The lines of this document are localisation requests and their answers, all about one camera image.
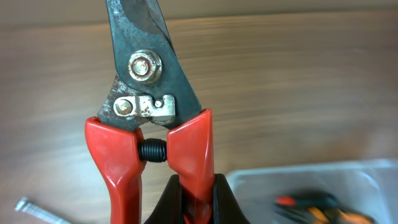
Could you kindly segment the red handled pruning shears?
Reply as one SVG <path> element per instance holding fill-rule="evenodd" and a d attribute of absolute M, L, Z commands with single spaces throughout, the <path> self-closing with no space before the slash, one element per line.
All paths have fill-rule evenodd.
<path fill-rule="evenodd" d="M 111 223 L 140 223 L 142 173 L 166 162 L 182 186 L 183 223 L 213 222 L 212 112 L 178 62 L 157 1 L 107 0 L 116 76 L 85 123 L 89 152 L 108 188 Z"/>

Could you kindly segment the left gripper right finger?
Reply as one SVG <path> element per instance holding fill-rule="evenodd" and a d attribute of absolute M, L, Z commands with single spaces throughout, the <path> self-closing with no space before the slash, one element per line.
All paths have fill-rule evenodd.
<path fill-rule="evenodd" d="M 215 174 L 213 185 L 213 223 L 249 224 L 223 174 Z"/>

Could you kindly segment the black red screwdriver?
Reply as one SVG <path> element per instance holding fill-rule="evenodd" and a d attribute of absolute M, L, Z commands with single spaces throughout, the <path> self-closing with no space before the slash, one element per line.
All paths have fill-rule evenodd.
<path fill-rule="evenodd" d="M 336 208 L 340 206 L 335 196 L 326 192 L 305 192 L 302 194 L 290 194 L 277 196 L 275 205 L 290 208 L 310 208 L 320 209 Z"/>

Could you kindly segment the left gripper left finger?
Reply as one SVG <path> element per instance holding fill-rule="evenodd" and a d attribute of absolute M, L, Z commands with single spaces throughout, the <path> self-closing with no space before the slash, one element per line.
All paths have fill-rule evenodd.
<path fill-rule="evenodd" d="M 183 224 L 182 186 L 179 176 L 170 177 L 165 189 L 145 224 Z"/>

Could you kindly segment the silver socket wrench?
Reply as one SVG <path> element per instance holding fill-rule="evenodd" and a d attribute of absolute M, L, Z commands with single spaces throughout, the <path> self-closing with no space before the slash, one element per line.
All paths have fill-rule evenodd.
<path fill-rule="evenodd" d="M 72 222 L 36 205 L 26 197 L 22 197 L 16 203 L 14 210 L 29 214 L 49 224 L 72 224 Z"/>

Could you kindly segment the orange black pliers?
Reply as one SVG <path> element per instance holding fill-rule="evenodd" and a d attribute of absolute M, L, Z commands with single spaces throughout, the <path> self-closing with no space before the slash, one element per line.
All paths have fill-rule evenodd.
<path fill-rule="evenodd" d="M 301 224 L 375 224 L 375 219 L 340 209 L 320 210 L 316 207 L 298 209 L 278 207 L 277 214 Z"/>

